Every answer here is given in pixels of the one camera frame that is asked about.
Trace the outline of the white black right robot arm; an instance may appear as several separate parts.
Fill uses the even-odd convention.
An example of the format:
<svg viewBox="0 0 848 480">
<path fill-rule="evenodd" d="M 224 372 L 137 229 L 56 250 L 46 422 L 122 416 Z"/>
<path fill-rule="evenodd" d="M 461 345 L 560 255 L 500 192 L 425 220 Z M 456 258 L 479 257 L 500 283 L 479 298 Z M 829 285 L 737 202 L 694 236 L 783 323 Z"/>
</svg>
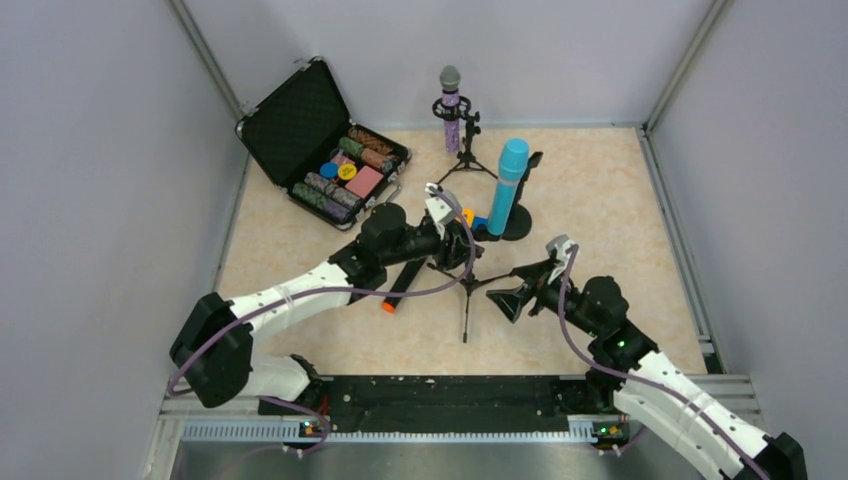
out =
<svg viewBox="0 0 848 480">
<path fill-rule="evenodd" d="M 577 287 L 550 260 L 514 270 L 522 282 L 486 296 L 512 322 L 556 314 L 560 326 L 591 337 L 586 378 L 603 401 L 653 432 L 706 479 L 805 479 L 804 451 L 787 433 L 770 435 L 742 419 L 682 373 L 628 317 L 611 276 Z"/>
</svg>

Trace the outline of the black tripod mic stand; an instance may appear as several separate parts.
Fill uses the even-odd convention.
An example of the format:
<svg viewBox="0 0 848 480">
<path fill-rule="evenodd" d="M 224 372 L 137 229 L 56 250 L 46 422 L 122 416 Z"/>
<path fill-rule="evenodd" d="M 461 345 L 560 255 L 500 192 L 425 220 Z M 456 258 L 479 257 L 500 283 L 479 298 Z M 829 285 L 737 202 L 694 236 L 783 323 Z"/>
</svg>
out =
<svg viewBox="0 0 848 480">
<path fill-rule="evenodd" d="M 474 238 L 476 241 L 498 241 L 499 237 L 492 235 L 488 232 L 487 226 L 484 224 L 478 224 L 475 228 L 472 229 L 472 233 L 474 234 Z M 511 271 L 506 273 L 491 276 L 489 278 L 479 278 L 477 277 L 473 270 L 470 270 L 463 278 L 459 278 L 459 275 L 454 275 L 450 272 L 450 269 L 447 267 L 440 267 L 433 262 L 428 262 L 426 266 L 435 272 L 440 273 L 441 275 L 448 277 L 449 279 L 456 280 L 458 279 L 458 285 L 465 292 L 465 303 L 464 303 L 464 313 L 463 313 L 463 332 L 462 332 L 462 342 L 464 344 L 468 343 L 469 339 L 469 329 L 470 329 L 470 307 L 471 307 L 471 299 L 474 292 L 480 289 L 483 286 L 486 286 L 495 281 L 506 279 L 513 277 L 514 274 Z"/>
</svg>

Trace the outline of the purple glitter microphone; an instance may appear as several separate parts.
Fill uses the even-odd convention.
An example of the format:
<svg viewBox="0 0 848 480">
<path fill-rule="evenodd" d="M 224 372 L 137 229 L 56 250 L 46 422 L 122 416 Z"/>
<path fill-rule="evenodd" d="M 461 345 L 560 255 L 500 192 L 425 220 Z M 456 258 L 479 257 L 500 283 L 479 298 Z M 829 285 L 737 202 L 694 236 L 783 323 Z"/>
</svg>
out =
<svg viewBox="0 0 848 480">
<path fill-rule="evenodd" d="M 455 66 L 448 65 L 442 69 L 439 80 L 442 86 L 440 112 L 443 114 L 445 147 L 448 153 L 455 154 L 460 148 L 457 106 L 460 103 L 459 83 L 461 75 Z"/>
</svg>

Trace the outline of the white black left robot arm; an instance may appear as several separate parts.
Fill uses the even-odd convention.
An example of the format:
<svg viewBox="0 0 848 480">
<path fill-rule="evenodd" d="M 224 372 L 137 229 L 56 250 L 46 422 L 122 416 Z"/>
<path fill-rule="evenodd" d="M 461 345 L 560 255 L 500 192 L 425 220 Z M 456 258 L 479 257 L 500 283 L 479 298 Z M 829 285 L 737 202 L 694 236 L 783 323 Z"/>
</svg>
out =
<svg viewBox="0 0 848 480">
<path fill-rule="evenodd" d="M 260 343 L 324 311 L 381 295 L 392 265 L 430 258 L 444 269 L 470 269 L 482 252 L 463 217 L 441 198 L 428 199 L 416 226 L 401 206 L 381 205 L 352 242 L 306 273 L 250 295 L 201 297 L 169 351 L 176 377 L 208 409 L 240 395 L 293 401 L 311 383 L 304 362 L 263 360 Z"/>
</svg>

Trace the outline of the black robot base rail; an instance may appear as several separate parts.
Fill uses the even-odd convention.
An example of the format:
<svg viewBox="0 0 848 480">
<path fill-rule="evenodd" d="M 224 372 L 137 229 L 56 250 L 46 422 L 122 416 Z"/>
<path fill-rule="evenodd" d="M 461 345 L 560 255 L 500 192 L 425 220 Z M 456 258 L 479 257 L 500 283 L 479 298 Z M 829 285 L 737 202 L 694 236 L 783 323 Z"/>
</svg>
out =
<svg viewBox="0 0 848 480">
<path fill-rule="evenodd" d="M 582 376 L 321 377 L 295 402 L 340 433 L 564 432 L 583 419 L 601 437 L 636 431 Z"/>
</svg>

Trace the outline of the teal blue microphone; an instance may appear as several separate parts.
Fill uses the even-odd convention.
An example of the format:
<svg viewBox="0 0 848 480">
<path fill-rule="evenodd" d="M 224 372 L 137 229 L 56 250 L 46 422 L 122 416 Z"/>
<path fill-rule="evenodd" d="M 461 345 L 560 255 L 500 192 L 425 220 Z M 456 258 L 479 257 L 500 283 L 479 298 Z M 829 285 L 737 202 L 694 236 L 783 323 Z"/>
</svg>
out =
<svg viewBox="0 0 848 480">
<path fill-rule="evenodd" d="M 520 180 L 528 166 L 529 144 L 521 138 L 507 140 L 498 159 L 498 180 L 487 220 L 488 232 L 502 236 L 512 210 Z"/>
</svg>

